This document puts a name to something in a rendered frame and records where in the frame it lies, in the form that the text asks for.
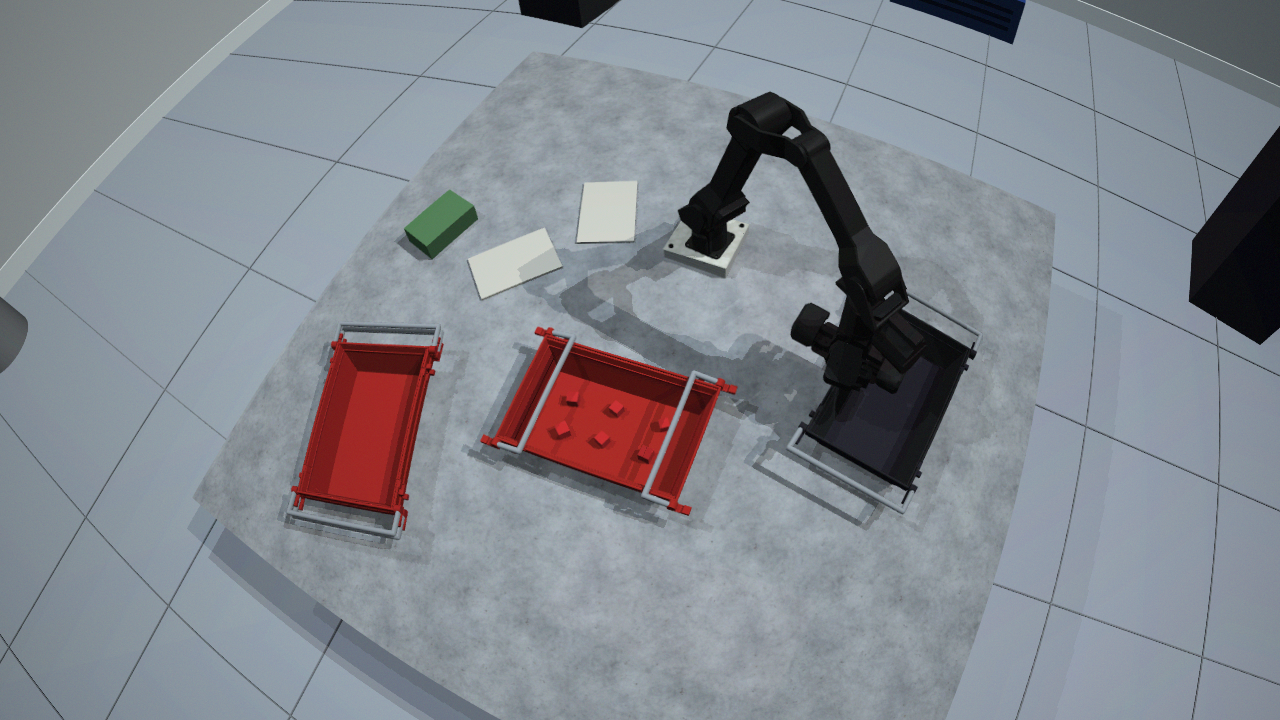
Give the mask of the green rectangular block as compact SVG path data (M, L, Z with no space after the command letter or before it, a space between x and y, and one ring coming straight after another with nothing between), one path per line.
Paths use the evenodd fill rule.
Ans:
M474 204L448 190L413 222L404 225L404 232L410 242L433 260L474 222L477 222Z

